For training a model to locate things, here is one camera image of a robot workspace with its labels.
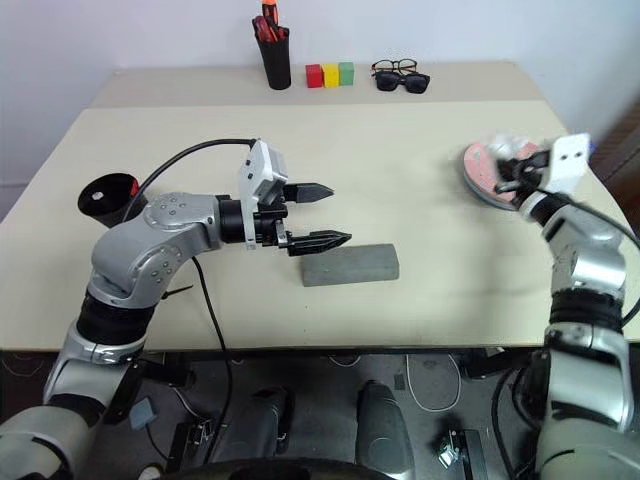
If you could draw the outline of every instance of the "floor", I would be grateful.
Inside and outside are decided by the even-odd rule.
[[[637,367],[640,355],[637,355],[638,349],[635,350],[634,366]],[[339,357],[336,359],[343,362],[348,360]],[[37,403],[50,357],[44,357],[44,360],[38,356],[22,355],[16,358],[14,354],[5,353],[3,361],[14,374],[25,375],[15,376],[3,367],[3,393],[16,390],[24,393],[19,402],[15,398],[5,398],[3,414],[12,413],[19,403],[29,403],[29,399]],[[41,362],[43,366],[33,373],[32,370]],[[200,410],[214,412],[220,408],[224,398],[224,365],[220,361],[207,361],[194,363],[193,366],[197,381],[185,393]],[[411,355],[410,368],[412,385],[422,404],[430,407],[442,406],[455,397],[456,370],[446,354]],[[233,373],[235,387],[229,419],[233,418],[234,412],[242,407],[251,393],[262,387],[288,385],[295,390],[296,415],[287,456],[353,461],[357,392],[366,381],[375,379],[394,390],[409,430],[418,479],[460,478],[457,469],[445,470],[434,453],[442,434],[450,427],[478,430],[489,478],[506,478],[490,421],[491,396],[497,377],[484,380],[463,379],[457,406],[446,413],[434,414],[418,408],[406,389],[404,355],[365,355],[350,368],[337,366],[327,357],[254,358],[234,364]],[[150,397],[158,414],[150,426],[151,432],[159,448],[167,453],[175,424],[186,418],[185,411],[166,386],[145,382],[139,394],[140,398],[144,396]],[[636,436],[637,417],[638,415],[633,429],[633,435]],[[527,434],[525,425],[517,417],[508,392],[502,395],[500,424],[511,458],[516,459],[514,463],[520,464],[528,460],[535,441]],[[128,421],[125,421],[117,426],[102,428],[80,478],[136,479],[141,468],[152,462],[162,463],[152,449],[146,433],[144,430],[133,431]]]

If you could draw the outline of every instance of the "red block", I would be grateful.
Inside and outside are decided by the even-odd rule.
[[[307,65],[307,87],[317,88],[322,86],[322,67],[320,65]]]

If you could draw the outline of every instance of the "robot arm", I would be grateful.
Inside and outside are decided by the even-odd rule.
[[[114,396],[139,367],[134,359],[143,349],[156,305],[191,257],[236,242],[250,250],[260,243],[304,255],[351,238],[335,231],[303,237],[286,231],[285,202],[307,203],[333,194],[318,184],[287,185],[287,179],[281,155],[257,141],[239,173],[240,200],[161,195],[138,217],[103,235],[93,251],[80,316],[49,375],[45,405],[0,426],[1,480],[78,474]]]
[[[519,212],[543,227],[554,258],[545,348],[525,377],[526,406],[542,420],[536,456],[542,479],[640,474],[637,446],[622,435],[634,409],[622,333],[622,234],[555,195],[573,192],[588,153],[589,137],[581,134],[528,160],[499,162],[504,182],[497,191],[516,192]]]

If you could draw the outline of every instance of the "green block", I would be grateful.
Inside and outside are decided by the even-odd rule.
[[[353,62],[340,62],[340,85],[353,85]]]

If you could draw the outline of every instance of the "white wall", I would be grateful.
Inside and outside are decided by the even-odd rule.
[[[114,68],[260,61],[250,24],[258,0],[0,1],[0,218]],[[638,0],[279,7],[295,63],[515,60],[569,128],[596,139],[640,94]]]

